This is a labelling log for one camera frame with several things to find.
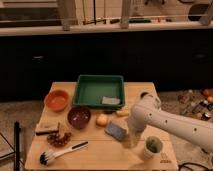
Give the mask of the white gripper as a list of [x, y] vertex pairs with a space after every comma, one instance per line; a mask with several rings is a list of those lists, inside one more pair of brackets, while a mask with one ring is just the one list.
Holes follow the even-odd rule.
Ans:
[[141, 139], [141, 132], [129, 131], [122, 145], [124, 148], [131, 149], [138, 145], [140, 139]]

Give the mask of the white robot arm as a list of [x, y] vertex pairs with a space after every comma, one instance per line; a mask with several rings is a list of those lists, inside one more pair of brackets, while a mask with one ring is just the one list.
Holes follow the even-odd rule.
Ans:
[[127, 117], [128, 129], [133, 134], [142, 133], [148, 125], [213, 152], [213, 123], [166, 112], [161, 109], [159, 97], [150, 93], [130, 108]]

